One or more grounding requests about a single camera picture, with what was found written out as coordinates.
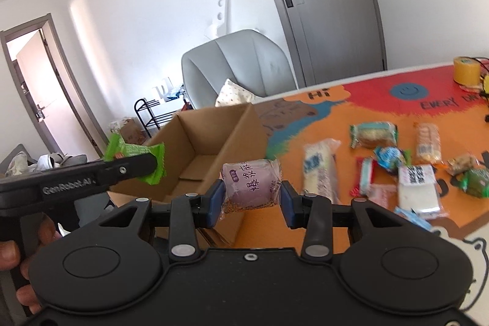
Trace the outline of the left hand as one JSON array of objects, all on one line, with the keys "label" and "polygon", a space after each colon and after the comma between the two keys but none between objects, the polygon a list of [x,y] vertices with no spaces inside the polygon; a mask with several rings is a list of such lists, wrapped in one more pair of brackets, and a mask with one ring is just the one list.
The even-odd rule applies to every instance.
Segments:
[{"label": "left hand", "polygon": [[1,219],[1,324],[19,325],[38,311],[28,266],[38,249],[61,235],[43,213]]}]

